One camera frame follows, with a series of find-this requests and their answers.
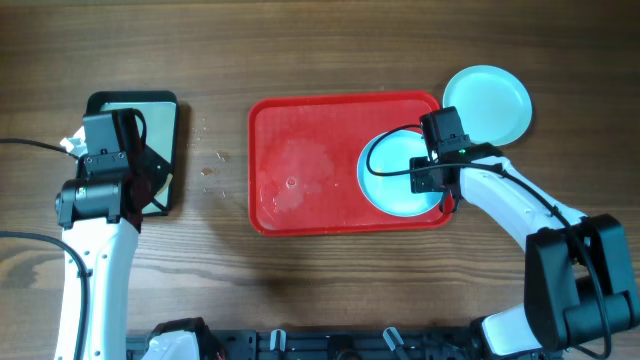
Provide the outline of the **teal plate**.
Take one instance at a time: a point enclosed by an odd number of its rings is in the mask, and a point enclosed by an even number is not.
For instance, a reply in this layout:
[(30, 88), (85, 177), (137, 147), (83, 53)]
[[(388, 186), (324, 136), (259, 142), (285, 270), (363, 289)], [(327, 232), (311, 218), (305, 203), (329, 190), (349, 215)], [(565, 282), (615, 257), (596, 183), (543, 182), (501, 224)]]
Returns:
[(491, 65), (456, 73), (445, 87), (442, 105), (456, 108), (473, 143), (511, 144), (524, 135), (533, 118), (533, 104), (521, 81)]
[(409, 175), (377, 176), (366, 166), (370, 155), (370, 167), (375, 172), (408, 170), (411, 158), (427, 155), (422, 136), (415, 131), (400, 130), (374, 146), (381, 136), (383, 133), (367, 144), (357, 163), (358, 184), (366, 199), (377, 209), (396, 217), (415, 217), (436, 208), (441, 201), (440, 193), (413, 194)]

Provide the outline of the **teal plate top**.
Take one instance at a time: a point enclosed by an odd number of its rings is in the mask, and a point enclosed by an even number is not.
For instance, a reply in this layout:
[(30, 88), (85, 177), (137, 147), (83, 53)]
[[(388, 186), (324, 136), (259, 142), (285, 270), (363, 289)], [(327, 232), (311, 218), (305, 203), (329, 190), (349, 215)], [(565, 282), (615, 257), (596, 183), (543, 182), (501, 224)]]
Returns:
[(456, 108), (473, 143), (511, 144), (524, 135), (533, 118), (533, 104), (521, 81), (491, 65), (456, 73), (445, 87), (442, 105)]

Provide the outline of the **green yellow sponge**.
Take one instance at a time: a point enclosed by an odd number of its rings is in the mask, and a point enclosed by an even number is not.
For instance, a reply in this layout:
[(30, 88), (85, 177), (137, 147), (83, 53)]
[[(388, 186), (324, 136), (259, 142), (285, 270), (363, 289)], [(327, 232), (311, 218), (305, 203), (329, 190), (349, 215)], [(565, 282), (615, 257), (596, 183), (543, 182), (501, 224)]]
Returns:
[(154, 197), (157, 198), (159, 195), (161, 195), (170, 186), (172, 180), (173, 180), (173, 174), (168, 173), (166, 178), (161, 182), (161, 187), (154, 194)]

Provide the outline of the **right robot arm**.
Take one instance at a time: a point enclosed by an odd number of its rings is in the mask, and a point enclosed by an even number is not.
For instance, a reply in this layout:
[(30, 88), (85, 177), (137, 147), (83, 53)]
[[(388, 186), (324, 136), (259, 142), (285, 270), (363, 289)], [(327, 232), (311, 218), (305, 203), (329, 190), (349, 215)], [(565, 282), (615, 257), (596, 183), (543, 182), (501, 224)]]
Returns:
[(547, 195), (489, 143), (472, 144), (455, 108), (420, 118), (427, 154), (410, 161), (414, 193), (466, 200), (494, 219), (524, 250), (522, 304), (484, 318), (487, 352), (581, 350), (639, 324), (639, 292), (623, 226), (587, 216)]

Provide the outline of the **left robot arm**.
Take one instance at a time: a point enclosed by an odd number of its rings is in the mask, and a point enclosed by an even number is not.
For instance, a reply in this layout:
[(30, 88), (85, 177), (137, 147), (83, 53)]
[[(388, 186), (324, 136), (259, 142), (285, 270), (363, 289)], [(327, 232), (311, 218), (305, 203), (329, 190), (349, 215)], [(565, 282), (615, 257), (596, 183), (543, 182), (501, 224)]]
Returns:
[(55, 356), (121, 359), (143, 210), (168, 186), (172, 170), (147, 146), (138, 109), (87, 114), (83, 129), (86, 151), (55, 201), (67, 262)]

